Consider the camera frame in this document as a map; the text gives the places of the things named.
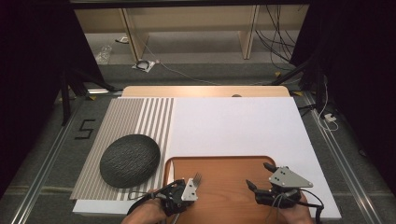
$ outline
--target striped mat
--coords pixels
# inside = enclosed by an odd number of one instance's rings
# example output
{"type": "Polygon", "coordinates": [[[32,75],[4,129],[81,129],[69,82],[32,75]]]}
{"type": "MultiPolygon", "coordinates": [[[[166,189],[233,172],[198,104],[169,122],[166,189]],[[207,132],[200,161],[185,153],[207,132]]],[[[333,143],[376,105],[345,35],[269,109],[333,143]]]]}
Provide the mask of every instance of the striped mat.
{"type": "Polygon", "coordinates": [[[113,99],[70,199],[126,201],[128,196],[137,198],[143,194],[138,192],[160,188],[173,104],[174,98],[113,99]],[[138,187],[113,188],[100,175],[100,160],[111,143],[132,133],[145,134],[157,142],[162,153],[160,165],[156,173],[138,187]]]}

